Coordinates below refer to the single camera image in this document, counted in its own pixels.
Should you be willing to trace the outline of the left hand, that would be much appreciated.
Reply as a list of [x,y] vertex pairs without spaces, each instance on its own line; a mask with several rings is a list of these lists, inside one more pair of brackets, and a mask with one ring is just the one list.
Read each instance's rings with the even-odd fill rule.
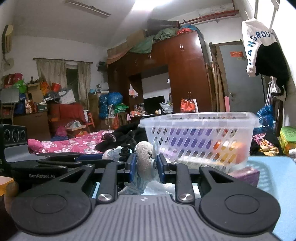
[[15,181],[10,182],[6,186],[6,192],[4,194],[4,205],[9,215],[11,214],[11,204],[18,194],[18,188],[18,183],[16,183]]

